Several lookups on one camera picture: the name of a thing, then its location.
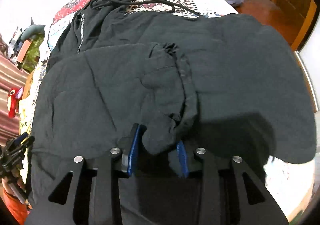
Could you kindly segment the person left hand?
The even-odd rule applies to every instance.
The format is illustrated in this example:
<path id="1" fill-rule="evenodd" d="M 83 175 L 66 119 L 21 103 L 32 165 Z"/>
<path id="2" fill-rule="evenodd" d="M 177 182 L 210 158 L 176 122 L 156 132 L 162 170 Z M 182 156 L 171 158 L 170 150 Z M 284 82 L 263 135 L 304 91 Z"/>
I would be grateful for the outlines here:
<path id="1" fill-rule="evenodd" d="M 16 188 L 19 187 L 23 191 L 25 191 L 25 184 L 23 182 L 22 176 L 20 174 L 20 170 L 17 168 L 13 168 L 11 170 L 11 175 L 9 177 L 4 176 L 2 178 L 2 184 L 4 190 L 10 194 L 11 196 L 18 197 L 16 192 Z"/>

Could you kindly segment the orange sleeve forearm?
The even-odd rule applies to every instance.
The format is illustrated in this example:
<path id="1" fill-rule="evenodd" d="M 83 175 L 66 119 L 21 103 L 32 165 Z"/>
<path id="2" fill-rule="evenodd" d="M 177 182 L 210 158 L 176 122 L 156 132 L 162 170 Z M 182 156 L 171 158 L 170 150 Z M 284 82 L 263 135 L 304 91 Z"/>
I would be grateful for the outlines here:
<path id="1" fill-rule="evenodd" d="M 27 209 L 27 206 L 22 204 L 18 198 L 15 196 L 10 195 L 7 193 L 5 189 L 3 189 L 3 199 L 4 203 L 13 215 L 13 217 L 16 219 L 16 221 L 20 225 L 24 225 L 28 215 L 29 211 Z"/>

